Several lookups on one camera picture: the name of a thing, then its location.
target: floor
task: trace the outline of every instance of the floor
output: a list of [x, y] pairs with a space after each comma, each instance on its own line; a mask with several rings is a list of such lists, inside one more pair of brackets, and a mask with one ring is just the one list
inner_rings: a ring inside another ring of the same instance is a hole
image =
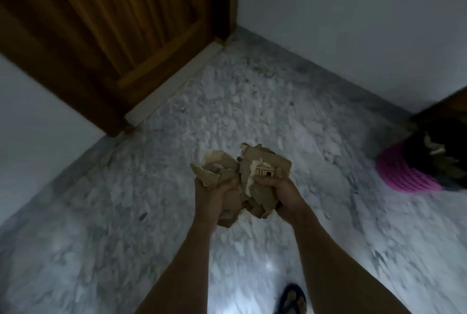
[[[133, 134], [96, 146], [2, 225], [0, 313], [132, 313], [190, 226], [189, 163], [241, 142], [292, 160], [324, 227], [413, 313], [467, 313], [466, 195], [407, 196], [374, 170], [404, 117], [239, 29]], [[272, 313], [288, 281], [305, 285], [277, 215], [215, 231], [209, 313]]]

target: door panel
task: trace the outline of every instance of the door panel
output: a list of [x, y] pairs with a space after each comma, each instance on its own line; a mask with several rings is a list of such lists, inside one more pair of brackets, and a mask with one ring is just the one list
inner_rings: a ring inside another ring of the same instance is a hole
[[0, 1], [123, 114], [213, 40], [208, 0]]

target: black sandal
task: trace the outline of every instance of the black sandal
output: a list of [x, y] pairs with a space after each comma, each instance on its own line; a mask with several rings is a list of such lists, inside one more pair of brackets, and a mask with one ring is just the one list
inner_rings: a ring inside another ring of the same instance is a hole
[[277, 314], [305, 314], [306, 297], [303, 290], [295, 283], [288, 284], [282, 292]]

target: pink object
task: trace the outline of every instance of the pink object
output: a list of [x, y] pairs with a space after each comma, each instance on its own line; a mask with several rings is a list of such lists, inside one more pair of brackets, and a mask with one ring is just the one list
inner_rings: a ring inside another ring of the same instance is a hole
[[392, 189], [404, 193], [441, 191], [441, 185], [431, 176], [409, 167], [402, 156], [404, 141], [385, 149], [377, 158], [377, 172]]

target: cardboard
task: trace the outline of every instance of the cardboard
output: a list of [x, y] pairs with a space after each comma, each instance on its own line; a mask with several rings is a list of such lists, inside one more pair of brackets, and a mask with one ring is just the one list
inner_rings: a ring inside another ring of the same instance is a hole
[[241, 149], [242, 155], [236, 160], [223, 151], [211, 151], [206, 154], [203, 167], [190, 164], [205, 187], [215, 187], [234, 176], [240, 176], [241, 185], [238, 189], [224, 195], [218, 225], [226, 228], [237, 221], [243, 209], [258, 218], [266, 218], [271, 214], [278, 202], [275, 190], [254, 183], [253, 176], [285, 179], [289, 177], [292, 167], [287, 158], [261, 144], [252, 147], [242, 143]]

